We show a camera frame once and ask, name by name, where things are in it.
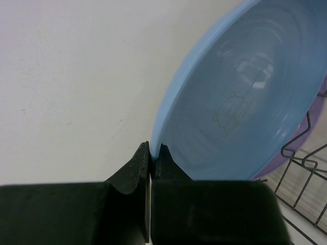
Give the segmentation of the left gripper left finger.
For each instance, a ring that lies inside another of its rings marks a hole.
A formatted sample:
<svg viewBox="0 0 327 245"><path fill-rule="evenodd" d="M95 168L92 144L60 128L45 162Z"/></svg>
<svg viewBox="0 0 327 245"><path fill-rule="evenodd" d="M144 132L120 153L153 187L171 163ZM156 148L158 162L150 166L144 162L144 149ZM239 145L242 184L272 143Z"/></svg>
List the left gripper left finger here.
<svg viewBox="0 0 327 245"><path fill-rule="evenodd" d="M1 186L1 244L146 244L150 156L143 142L103 182Z"/></svg>

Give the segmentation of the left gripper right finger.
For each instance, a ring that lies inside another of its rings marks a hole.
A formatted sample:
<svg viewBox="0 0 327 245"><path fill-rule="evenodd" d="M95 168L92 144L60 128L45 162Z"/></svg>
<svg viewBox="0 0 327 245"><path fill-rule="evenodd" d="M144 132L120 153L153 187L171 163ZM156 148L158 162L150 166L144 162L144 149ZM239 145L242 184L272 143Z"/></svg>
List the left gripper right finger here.
<svg viewBox="0 0 327 245"><path fill-rule="evenodd" d="M152 173L153 244L289 244L274 192L260 181L195 181L162 145Z"/></svg>

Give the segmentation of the light blue plate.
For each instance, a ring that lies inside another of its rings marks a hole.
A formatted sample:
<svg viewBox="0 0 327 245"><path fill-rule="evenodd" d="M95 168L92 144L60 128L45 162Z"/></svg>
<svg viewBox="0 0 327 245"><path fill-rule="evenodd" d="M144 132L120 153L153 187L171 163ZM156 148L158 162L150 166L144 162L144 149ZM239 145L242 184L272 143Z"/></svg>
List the light blue plate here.
<svg viewBox="0 0 327 245"><path fill-rule="evenodd" d="M243 1L188 53L150 140L194 180L249 180L301 123L326 76L326 1Z"/></svg>

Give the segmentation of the purple plate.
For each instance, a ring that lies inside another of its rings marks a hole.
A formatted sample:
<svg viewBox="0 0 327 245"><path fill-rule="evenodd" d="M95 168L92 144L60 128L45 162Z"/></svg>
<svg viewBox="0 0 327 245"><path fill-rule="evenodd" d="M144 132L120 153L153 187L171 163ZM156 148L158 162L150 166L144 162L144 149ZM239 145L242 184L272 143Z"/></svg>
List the purple plate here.
<svg viewBox="0 0 327 245"><path fill-rule="evenodd" d="M323 96L318 95L315 98L308 111L310 122L308 122L308 117L305 115L300 125L292 134L286 148L283 150L283 153L282 150L280 150L279 153L276 154L276 156L255 177L253 177L254 180L277 170L288 160L288 157L292 156L293 152L297 152L300 149L316 126L323 111L324 103L325 98Z"/></svg>

